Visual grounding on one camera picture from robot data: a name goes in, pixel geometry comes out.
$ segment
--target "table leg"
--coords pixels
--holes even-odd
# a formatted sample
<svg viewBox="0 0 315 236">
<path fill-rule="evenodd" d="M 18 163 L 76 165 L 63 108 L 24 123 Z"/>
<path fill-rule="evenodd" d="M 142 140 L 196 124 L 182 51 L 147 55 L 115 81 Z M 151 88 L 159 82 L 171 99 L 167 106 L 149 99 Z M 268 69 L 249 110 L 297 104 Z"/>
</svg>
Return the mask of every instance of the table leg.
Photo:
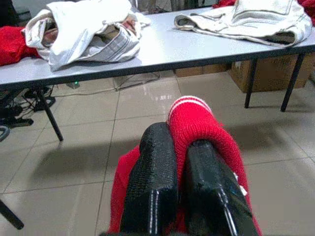
<svg viewBox="0 0 315 236">
<path fill-rule="evenodd" d="M 299 74 L 304 56 L 305 56 L 305 54 L 299 54 L 299 56 L 297 57 L 295 67 L 294 67 L 293 73 L 291 75 L 291 79 L 290 79 L 289 85 L 287 87 L 287 90 L 286 90 L 286 93 L 284 96 L 284 100 L 283 100 L 282 105 L 281 105 L 281 111 L 282 112 L 285 112 L 285 110 L 286 110 L 286 106 L 287 106 L 287 103 L 289 102 L 289 99 L 290 99 L 292 90 L 294 88 L 297 76 Z"/>
<path fill-rule="evenodd" d="M 38 96 L 39 100 L 42 101 L 43 104 L 44 104 L 45 112 L 46 112 L 46 114 L 47 114 L 47 116 L 48 116 L 48 118 L 49 118 L 49 120 L 51 122 L 51 125 L 53 126 L 53 128 L 55 130 L 55 133 L 56 133 L 59 141 L 62 141 L 63 140 L 63 135 L 61 134 L 61 132 L 59 130 L 59 127 L 58 127 L 58 125 L 57 125 L 57 123 L 55 121 L 55 118 L 54 118 L 54 116 L 53 116 L 53 114 L 52 114 L 52 112 L 51 112 L 51 110 L 50 110 L 50 108 L 49 108 L 49 106 L 48 106 L 48 104 L 46 102 L 46 99 L 44 98 L 42 89 L 41 88 L 37 88 L 36 89 L 36 93 L 37 93 L 37 96 Z"/>
<path fill-rule="evenodd" d="M 18 230 L 24 227 L 23 222 L 1 200 L 0 213 Z"/>
<path fill-rule="evenodd" d="M 253 59 L 252 64 L 251 64 L 251 73 L 250 73 L 249 83 L 248 83 L 248 87 L 247 87 L 247 94 L 246 94 L 246 99 L 245 99 L 245 108 L 248 108 L 248 106 L 250 105 L 252 86 L 254 85 L 257 60 L 258 59 Z"/>
</svg>

